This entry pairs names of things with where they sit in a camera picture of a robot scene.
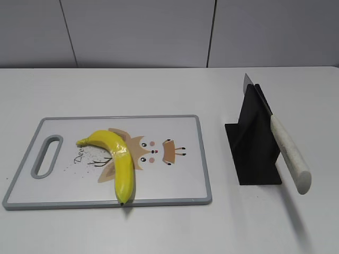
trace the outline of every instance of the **white wall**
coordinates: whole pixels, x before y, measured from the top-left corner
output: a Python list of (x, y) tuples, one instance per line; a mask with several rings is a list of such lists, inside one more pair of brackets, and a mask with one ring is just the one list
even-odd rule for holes
[(79, 67), (206, 67), (214, 0), (62, 0)]
[(75, 66), (59, 0), (0, 1), (0, 68)]
[(339, 65), (338, 0), (218, 0), (209, 67)]

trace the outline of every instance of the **gray cutting board rim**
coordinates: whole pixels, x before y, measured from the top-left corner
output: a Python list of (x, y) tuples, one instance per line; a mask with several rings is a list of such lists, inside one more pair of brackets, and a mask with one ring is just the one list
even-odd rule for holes
[(104, 208), (104, 207), (120, 207), (117, 200), (97, 200), (97, 201), (71, 201), (71, 202), (27, 202), (13, 203), (8, 199), (31, 152), (37, 136), (45, 121), (50, 120), (104, 120), (104, 119), (174, 119), (174, 118), (193, 118), (196, 123), (196, 132), (198, 134), (201, 163), (204, 176), (204, 184), (206, 188), (206, 196), (204, 197), (184, 197), (184, 198), (155, 198), (155, 199), (136, 199), (127, 203), (124, 207), (136, 206), (164, 206), (164, 205), (207, 205), (212, 202), (212, 193), (210, 188), (207, 163), (204, 153), (201, 126), (197, 115), (145, 115), (145, 116), (86, 116), (86, 117), (47, 117), (40, 121), (37, 130), (28, 146), (28, 149), (19, 165), (19, 168), (8, 188), (3, 199), (3, 206), (7, 210), (40, 210), (40, 209), (63, 209), (63, 208)]

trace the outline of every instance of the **cutting board handle hole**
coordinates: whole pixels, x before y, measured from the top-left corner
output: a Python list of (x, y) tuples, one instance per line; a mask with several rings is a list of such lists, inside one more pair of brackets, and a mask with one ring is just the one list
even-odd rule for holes
[(52, 173), (62, 143), (60, 135), (51, 135), (44, 140), (31, 171), (33, 178), (45, 178)]

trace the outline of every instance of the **deer illustration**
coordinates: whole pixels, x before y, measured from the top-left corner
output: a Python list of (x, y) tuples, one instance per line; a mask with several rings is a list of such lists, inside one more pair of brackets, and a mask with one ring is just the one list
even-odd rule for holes
[[(114, 129), (114, 128), (109, 128), (108, 129), (111, 132), (114, 132), (115, 134), (119, 135), (124, 142), (126, 143), (132, 159), (134, 163), (134, 168), (136, 170), (143, 170), (141, 167), (144, 162), (147, 161), (147, 159), (144, 157), (144, 155), (147, 154), (152, 154), (156, 155), (158, 153), (158, 150), (147, 150), (146, 147), (150, 146), (153, 147), (155, 145), (154, 141), (151, 141), (149, 144), (142, 142), (141, 140), (143, 139), (144, 136), (138, 136), (132, 138), (130, 134), (126, 131), (122, 131), (119, 129)], [(174, 141), (171, 139), (167, 139), (163, 142), (163, 147), (164, 147), (164, 156), (163, 156), (163, 162), (166, 163), (167, 165), (171, 165), (175, 163), (175, 155), (180, 155), (180, 156), (185, 156), (185, 153), (176, 153), (176, 150), (185, 150), (186, 148), (180, 147), (180, 148), (175, 148), (174, 146)], [(105, 162), (98, 162), (94, 161), (90, 164), (94, 164), (94, 166), (105, 166), (103, 169), (99, 179), (98, 183), (103, 183), (110, 181), (115, 178), (115, 167), (114, 167), (114, 161), (111, 158), (105, 158), (107, 161)], [(153, 163), (155, 161), (155, 158), (151, 157), (148, 159), (149, 163)]]

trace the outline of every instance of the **white cutting board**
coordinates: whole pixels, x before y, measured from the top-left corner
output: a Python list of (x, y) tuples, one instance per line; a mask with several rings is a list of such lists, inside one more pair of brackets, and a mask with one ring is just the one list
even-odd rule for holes
[[(129, 140), (135, 162), (135, 196), (127, 205), (211, 202), (197, 116), (60, 117), (40, 122), (4, 198), (4, 207), (8, 210), (118, 207), (110, 154), (97, 147), (79, 148), (75, 144), (96, 130), (110, 128)], [(59, 154), (50, 174), (36, 179), (32, 177), (32, 168), (44, 140), (51, 135), (63, 138)], [(164, 141), (185, 149), (175, 150), (178, 154), (174, 155), (163, 145)], [(168, 156), (172, 157), (171, 162), (166, 161)], [(108, 160), (107, 164), (99, 163)]]

